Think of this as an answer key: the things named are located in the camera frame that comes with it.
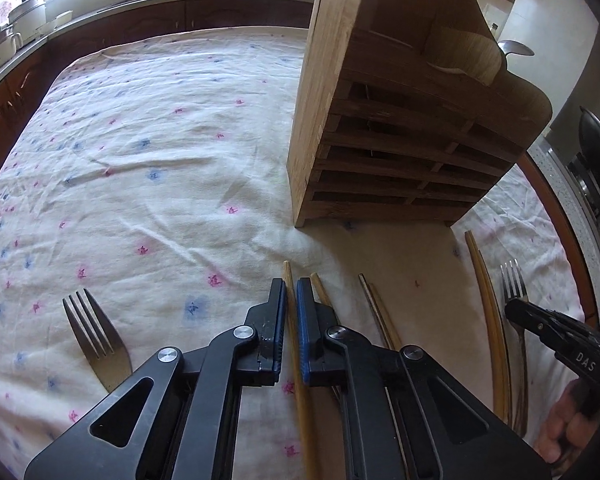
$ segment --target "white container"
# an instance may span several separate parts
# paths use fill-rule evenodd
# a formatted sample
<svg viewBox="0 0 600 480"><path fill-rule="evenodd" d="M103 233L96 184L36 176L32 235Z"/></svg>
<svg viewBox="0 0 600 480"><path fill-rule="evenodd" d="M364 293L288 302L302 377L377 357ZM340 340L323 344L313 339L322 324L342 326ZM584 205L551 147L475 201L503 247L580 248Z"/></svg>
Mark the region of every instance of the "white container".
<svg viewBox="0 0 600 480"><path fill-rule="evenodd" d="M44 1L26 0L9 13L9 23L13 24L13 31L22 37L23 45L35 40L38 29L46 23Z"/></svg>
<svg viewBox="0 0 600 480"><path fill-rule="evenodd" d="M58 14L56 16L56 28L62 27L69 23L74 16L74 12L72 10L68 10L67 12L63 12L62 14Z"/></svg>
<svg viewBox="0 0 600 480"><path fill-rule="evenodd" d="M22 48L22 37L20 33L8 35L0 42L0 67L16 55L19 48Z"/></svg>

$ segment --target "white tablecloth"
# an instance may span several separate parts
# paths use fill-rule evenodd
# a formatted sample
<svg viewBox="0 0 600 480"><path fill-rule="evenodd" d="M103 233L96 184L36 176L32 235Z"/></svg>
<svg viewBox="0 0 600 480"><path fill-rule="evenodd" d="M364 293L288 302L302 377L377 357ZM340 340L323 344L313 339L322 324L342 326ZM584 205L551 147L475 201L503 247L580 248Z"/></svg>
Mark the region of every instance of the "white tablecloth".
<svg viewBox="0 0 600 480"><path fill-rule="evenodd" d="M53 84L0 173L0 459L17 476L106 394L61 307L79 287L137 368L162 346L189 351L241 324L285 259L296 278L318 272L342 322L379 344L363 272L404 343L488 406L465 229L494 280L516 257L532 301L582 316L558 237L518 168L453 229L293 227L285 163L305 37L247 27L153 38L78 60ZM534 336L528 351L532 440L571 374ZM236 479L303 476L287 355L276 386L243 392ZM337 442L334 406L318 410L321 441ZM325 478L344 477L342 457L324 460Z"/></svg>

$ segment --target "wooden slat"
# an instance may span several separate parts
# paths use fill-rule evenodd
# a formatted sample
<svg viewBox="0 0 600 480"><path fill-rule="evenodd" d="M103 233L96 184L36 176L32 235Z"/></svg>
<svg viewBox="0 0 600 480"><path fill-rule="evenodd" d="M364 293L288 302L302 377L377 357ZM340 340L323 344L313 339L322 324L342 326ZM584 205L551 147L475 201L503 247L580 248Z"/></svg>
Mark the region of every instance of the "wooden slat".
<svg viewBox="0 0 600 480"><path fill-rule="evenodd" d="M394 160L382 158L366 158L363 156L347 156L343 158L330 158L327 160L316 160L316 170L347 171L348 173L364 173L379 176L394 176L397 178L408 178L410 180L427 180L440 184L452 184L453 186L465 186L474 189L491 189L494 182L483 182L462 176L455 176L449 172L431 173L430 171L412 170L404 164Z"/></svg>
<svg viewBox="0 0 600 480"><path fill-rule="evenodd" d="M517 145L529 132L541 131L551 118L550 109L548 118L528 117L526 110L517 112L492 88L464 74L437 70L408 45L358 28L351 35L340 77L392 91L435 96L465 110L467 119L476 118L478 124Z"/></svg>
<svg viewBox="0 0 600 480"><path fill-rule="evenodd" d="M365 130L351 130L327 133L322 135L322 142L332 146L344 146L346 148L360 148L362 150L374 150L377 152L395 153L395 155L413 156L424 158L442 164L452 164L460 168L478 171L491 176L501 176L502 168L496 168L489 164L471 160L466 156L445 153L443 150L426 148L411 144L407 139L396 136L370 132Z"/></svg>
<svg viewBox="0 0 600 480"><path fill-rule="evenodd" d="M306 202L302 206L305 219L336 218L349 220L436 220L456 222L467 207L379 204L365 202Z"/></svg>
<svg viewBox="0 0 600 480"><path fill-rule="evenodd" d="M414 132L440 135L511 163L518 158L516 154L504 150L497 144L469 134L462 134L459 128L446 121L399 106L362 99L334 99L331 102L330 113L404 126Z"/></svg>
<svg viewBox="0 0 600 480"><path fill-rule="evenodd" d="M465 134L465 133L467 133L467 132L468 132L468 131L471 129L471 127L472 127L473 125L474 125L474 122L473 122L473 121L466 121L466 122L464 123L464 126L462 126L462 128L460 129L460 132L461 132L462 134ZM449 155L450 155L450 154L452 154L452 153L453 153L453 152L456 150L456 148L457 148L458 146L459 146L459 144L458 144L457 142L453 142L453 141L452 141L452 142L448 143L448 145L447 145L447 146L446 146L446 148L445 148L445 153L448 153ZM431 171L432 171L433 173L437 173L437 172L439 172L439 171L440 171L440 169L441 169L441 168L442 168L442 164L440 164L440 163L438 162L438 163L436 163L436 164L434 164L434 165L433 165L433 168L431 168ZM421 183L419 183L419 184L418 184L418 189L425 189L425 188L427 187L427 184L429 184L429 183L428 183L428 182L421 182ZM406 204L410 204L411 202L413 202L413 199L412 199L412 198L409 198L409 199L405 200L405 202L404 202L404 203L406 203Z"/></svg>
<svg viewBox="0 0 600 480"><path fill-rule="evenodd" d="M347 50L361 0L315 0L298 85L294 124L286 169L294 224L302 225L300 209L313 159L327 121L330 99L338 85L340 61Z"/></svg>
<svg viewBox="0 0 600 480"><path fill-rule="evenodd" d="M481 199L482 193L468 194L465 192L441 192L413 189L400 183L378 182L361 184L359 182L317 182L310 184L309 188L314 191L325 191L332 193L352 193L376 196L400 196L408 198L429 198L431 200L455 200L456 202L475 203Z"/></svg>

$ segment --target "blue gripper pad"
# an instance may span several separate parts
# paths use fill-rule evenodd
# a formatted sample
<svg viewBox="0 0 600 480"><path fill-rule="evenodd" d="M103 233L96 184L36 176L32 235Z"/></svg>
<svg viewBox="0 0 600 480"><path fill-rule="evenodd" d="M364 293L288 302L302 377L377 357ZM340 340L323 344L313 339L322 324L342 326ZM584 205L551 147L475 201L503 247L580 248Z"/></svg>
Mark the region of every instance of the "blue gripper pad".
<svg viewBox="0 0 600 480"><path fill-rule="evenodd" d="M282 344L285 336L285 316L286 316L286 286L285 282L280 280L280 288L277 289L275 283L271 284L269 302L274 300L274 294L278 295L278 314L276 316L276 328L273 335L273 373L276 382L280 378L280 369L282 366Z"/></svg>
<svg viewBox="0 0 600 480"><path fill-rule="evenodd" d="M309 282L309 289L306 290L306 280ZM309 278L300 278L296 282L296 298L298 299L298 346L300 350L300 371L302 372L302 382L309 384L310 374L310 352L309 352L309 329L307 325L307 309L312 309L315 313L314 292L311 288Z"/></svg>

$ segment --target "white pot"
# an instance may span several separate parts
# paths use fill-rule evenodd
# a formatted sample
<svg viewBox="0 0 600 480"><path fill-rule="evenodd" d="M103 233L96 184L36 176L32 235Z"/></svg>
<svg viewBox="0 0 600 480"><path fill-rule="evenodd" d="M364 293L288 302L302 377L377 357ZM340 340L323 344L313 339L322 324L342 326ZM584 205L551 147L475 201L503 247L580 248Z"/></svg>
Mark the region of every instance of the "white pot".
<svg viewBox="0 0 600 480"><path fill-rule="evenodd" d="M8 35L0 43L0 67L16 55L16 51L22 48L22 38L19 33Z"/></svg>
<svg viewBox="0 0 600 480"><path fill-rule="evenodd" d="M41 0L27 0L9 13L9 23L13 31L22 37L26 45L37 37L37 30L46 23L45 3Z"/></svg>

